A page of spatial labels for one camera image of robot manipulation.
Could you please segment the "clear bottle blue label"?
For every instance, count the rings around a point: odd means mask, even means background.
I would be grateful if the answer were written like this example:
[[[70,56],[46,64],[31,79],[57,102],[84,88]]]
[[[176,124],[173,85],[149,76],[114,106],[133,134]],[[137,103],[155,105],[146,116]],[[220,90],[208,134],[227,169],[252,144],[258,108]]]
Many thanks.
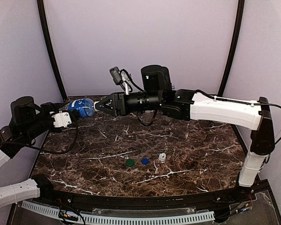
[[[74,111],[76,110],[79,113],[80,118],[92,117],[95,113],[94,101],[90,98],[81,98],[73,100],[67,103],[65,106],[60,108],[64,111]]]

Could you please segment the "green bottle cap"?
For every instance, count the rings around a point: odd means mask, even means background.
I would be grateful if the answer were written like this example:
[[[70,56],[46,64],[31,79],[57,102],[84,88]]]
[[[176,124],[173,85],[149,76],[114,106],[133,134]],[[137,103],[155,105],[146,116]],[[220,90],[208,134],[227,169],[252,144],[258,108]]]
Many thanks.
[[[127,167],[133,167],[135,165],[135,161],[133,159],[127,159],[126,160],[126,166]]]

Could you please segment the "white sport bottle cap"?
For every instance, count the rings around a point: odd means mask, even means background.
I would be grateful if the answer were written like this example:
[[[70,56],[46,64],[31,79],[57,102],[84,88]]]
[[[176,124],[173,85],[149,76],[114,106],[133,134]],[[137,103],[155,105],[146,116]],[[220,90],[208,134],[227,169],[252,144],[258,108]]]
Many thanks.
[[[166,153],[160,153],[158,159],[160,162],[164,162],[166,160]]]

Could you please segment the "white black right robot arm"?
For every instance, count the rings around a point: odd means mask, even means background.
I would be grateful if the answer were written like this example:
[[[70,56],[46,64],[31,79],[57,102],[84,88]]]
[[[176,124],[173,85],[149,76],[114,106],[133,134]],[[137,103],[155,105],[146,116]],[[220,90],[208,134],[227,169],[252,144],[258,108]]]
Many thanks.
[[[245,188],[253,185],[277,144],[270,111],[272,104],[265,97],[249,101],[218,97],[202,90],[173,90],[169,70],[160,65],[143,67],[141,76],[144,90],[112,93],[95,102],[94,108],[113,116],[161,111],[177,120],[209,120],[245,127],[251,131],[251,145],[238,184]]]

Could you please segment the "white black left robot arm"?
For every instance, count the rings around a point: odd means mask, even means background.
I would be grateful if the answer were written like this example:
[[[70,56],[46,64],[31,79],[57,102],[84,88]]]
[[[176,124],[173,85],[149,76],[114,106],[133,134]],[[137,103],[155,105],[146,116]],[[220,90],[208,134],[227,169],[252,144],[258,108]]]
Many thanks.
[[[34,140],[46,131],[59,132],[71,124],[77,125],[79,112],[62,109],[63,103],[36,105],[31,96],[20,97],[10,105],[12,118],[0,130],[0,168],[22,148],[61,155],[61,151],[38,148]],[[42,174],[23,182],[0,187],[0,209],[27,199],[49,197],[53,184]]]

